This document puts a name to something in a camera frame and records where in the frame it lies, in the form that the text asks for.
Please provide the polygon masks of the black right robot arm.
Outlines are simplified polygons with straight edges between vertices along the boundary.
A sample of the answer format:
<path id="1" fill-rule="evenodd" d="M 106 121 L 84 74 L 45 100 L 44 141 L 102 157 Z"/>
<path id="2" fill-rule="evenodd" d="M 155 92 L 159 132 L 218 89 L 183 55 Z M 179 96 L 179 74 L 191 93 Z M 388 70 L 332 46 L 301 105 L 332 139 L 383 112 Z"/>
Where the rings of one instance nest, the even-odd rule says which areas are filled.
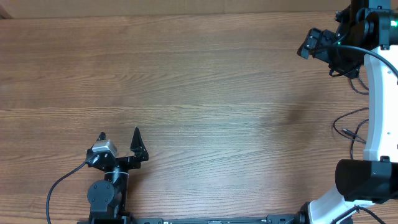
<path id="1" fill-rule="evenodd" d="M 368 77 L 368 136 L 361 160 L 340 160 L 334 186 L 292 223 L 351 223 L 355 212 L 397 198 L 397 11 L 389 1 L 352 1 L 338 30 L 311 29 L 298 55 L 326 62 L 332 77 Z"/>

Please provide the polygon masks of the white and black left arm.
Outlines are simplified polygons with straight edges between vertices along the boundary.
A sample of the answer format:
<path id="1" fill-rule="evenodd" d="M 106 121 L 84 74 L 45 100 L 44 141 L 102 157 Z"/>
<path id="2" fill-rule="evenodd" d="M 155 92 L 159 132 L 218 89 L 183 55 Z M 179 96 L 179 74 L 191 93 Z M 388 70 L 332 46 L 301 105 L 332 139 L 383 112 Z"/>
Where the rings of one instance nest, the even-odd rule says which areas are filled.
<path id="1" fill-rule="evenodd" d="M 126 210 L 129 171 L 139 169 L 142 162 L 149 160 L 139 128 L 134 129 L 130 150 L 133 155 L 118 157 L 116 146 L 104 132 L 87 150 L 85 164 L 104 172 L 104 179 L 94 182 L 87 192 L 90 203 L 88 223 L 136 222 L 132 213 Z"/>

